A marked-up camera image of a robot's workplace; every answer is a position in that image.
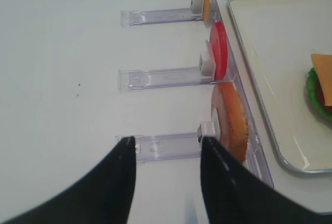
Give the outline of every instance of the metal tray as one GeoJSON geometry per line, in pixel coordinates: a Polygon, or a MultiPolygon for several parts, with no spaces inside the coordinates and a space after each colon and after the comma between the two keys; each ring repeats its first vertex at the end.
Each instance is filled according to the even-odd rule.
{"type": "Polygon", "coordinates": [[[332,172],[332,124],[312,109],[312,51],[332,54],[332,0],[227,0],[272,146],[293,172],[332,172]]]}

